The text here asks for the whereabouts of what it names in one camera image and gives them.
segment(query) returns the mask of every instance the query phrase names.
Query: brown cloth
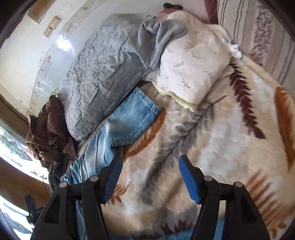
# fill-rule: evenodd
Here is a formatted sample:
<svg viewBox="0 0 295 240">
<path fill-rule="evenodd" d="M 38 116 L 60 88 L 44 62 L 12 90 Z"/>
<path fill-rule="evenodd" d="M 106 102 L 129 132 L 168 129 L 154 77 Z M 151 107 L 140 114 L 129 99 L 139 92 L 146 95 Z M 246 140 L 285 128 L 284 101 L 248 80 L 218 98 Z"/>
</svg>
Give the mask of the brown cloth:
<svg viewBox="0 0 295 240">
<path fill-rule="evenodd" d="M 49 97 L 38 117 L 29 116 L 29 125 L 26 144 L 43 167 L 49 169 L 51 163 L 64 158 L 74 161 L 77 143 L 68 131 L 63 106 L 55 96 Z"/>
</svg>

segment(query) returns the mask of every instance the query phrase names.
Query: floral blanket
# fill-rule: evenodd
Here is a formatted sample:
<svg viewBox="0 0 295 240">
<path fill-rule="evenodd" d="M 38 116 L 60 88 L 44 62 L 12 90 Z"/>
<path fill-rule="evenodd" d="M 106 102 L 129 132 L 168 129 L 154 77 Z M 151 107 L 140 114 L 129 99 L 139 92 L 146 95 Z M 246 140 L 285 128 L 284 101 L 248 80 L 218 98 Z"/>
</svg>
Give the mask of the floral blanket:
<svg viewBox="0 0 295 240">
<path fill-rule="evenodd" d="M 123 151 L 123 170 L 102 207 L 110 232 L 149 238 L 192 228 L 200 206 L 189 197 L 178 168 L 186 154 L 219 182 L 241 181 L 271 239 L 295 217 L 295 105 L 287 92 L 249 58 L 216 81 L 198 109 L 184 109 L 151 83 L 142 90 L 162 112 Z M 225 204 L 221 203 L 220 217 Z"/>
</svg>

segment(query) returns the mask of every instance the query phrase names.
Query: black cable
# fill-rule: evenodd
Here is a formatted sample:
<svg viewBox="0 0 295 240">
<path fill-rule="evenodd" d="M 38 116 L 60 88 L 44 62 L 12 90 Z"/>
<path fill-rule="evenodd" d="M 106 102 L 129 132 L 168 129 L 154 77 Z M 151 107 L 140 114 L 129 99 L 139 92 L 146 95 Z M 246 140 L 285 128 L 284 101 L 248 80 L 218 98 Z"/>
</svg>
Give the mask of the black cable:
<svg viewBox="0 0 295 240">
<path fill-rule="evenodd" d="M 45 190 L 46 190 L 46 193 L 47 193 L 47 196 L 48 196 L 48 199 L 49 199 L 50 196 L 49 196 L 48 191 L 47 191 L 47 189 L 46 189 L 46 187 L 45 187 L 45 183 L 44 183 L 44 179 L 43 179 L 43 177 L 44 177 L 44 174 L 42 175 L 42 181 L 43 181 L 43 185 L 44 185 L 44 188 L 45 188 Z"/>
</svg>

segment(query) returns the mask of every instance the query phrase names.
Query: striped fabric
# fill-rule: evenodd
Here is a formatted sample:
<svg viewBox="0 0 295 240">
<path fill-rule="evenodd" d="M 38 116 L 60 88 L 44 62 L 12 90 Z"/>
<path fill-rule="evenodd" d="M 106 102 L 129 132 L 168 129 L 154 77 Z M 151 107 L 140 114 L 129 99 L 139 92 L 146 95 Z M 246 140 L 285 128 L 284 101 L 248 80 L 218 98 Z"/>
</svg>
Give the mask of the striped fabric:
<svg viewBox="0 0 295 240">
<path fill-rule="evenodd" d="M 258 0 L 217 0 L 218 22 L 295 99 L 295 42 Z"/>
</svg>

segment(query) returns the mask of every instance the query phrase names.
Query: blue jeans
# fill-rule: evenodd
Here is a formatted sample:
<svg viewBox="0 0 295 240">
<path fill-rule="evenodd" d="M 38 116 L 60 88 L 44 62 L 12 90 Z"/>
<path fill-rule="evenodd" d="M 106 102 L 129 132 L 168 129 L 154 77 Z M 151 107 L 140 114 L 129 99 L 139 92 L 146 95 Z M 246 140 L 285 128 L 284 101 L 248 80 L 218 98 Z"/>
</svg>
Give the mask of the blue jeans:
<svg viewBox="0 0 295 240">
<path fill-rule="evenodd" d="M 136 88 L 89 141 L 85 154 L 70 166 L 70 174 L 66 173 L 60 180 L 77 184 L 98 175 L 116 155 L 115 147 L 133 144 L 156 120 L 160 111 L 152 100 Z M 82 205 L 78 201 L 77 219 L 80 238 L 87 239 Z"/>
</svg>

